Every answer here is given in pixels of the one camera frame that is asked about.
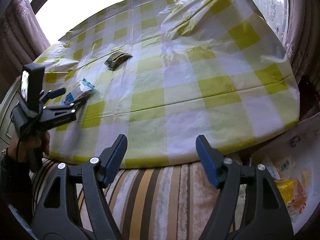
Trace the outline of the person's left hand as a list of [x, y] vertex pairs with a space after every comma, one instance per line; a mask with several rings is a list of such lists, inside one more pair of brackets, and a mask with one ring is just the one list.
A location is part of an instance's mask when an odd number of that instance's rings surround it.
[[7, 150], [7, 154], [11, 159], [18, 161], [19, 163], [26, 162], [27, 152], [35, 148], [40, 148], [46, 155], [50, 150], [50, 134], [48, 131], [35, 137], [30, 137], [26, 140], [20, 140], [17, 133], [14, 132], [11, 137], [11, 141]]

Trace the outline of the black sleeve forearm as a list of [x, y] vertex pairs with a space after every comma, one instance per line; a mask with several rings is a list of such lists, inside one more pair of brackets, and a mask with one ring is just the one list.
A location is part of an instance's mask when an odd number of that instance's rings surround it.
[[29, 167], [9, 156], [8, 150], [1, 153], [1, 229], [17, 230], [17, 219], [11, 213], [13, 206], [18, 216], [30, 225], [33, 219], [32, 185]]

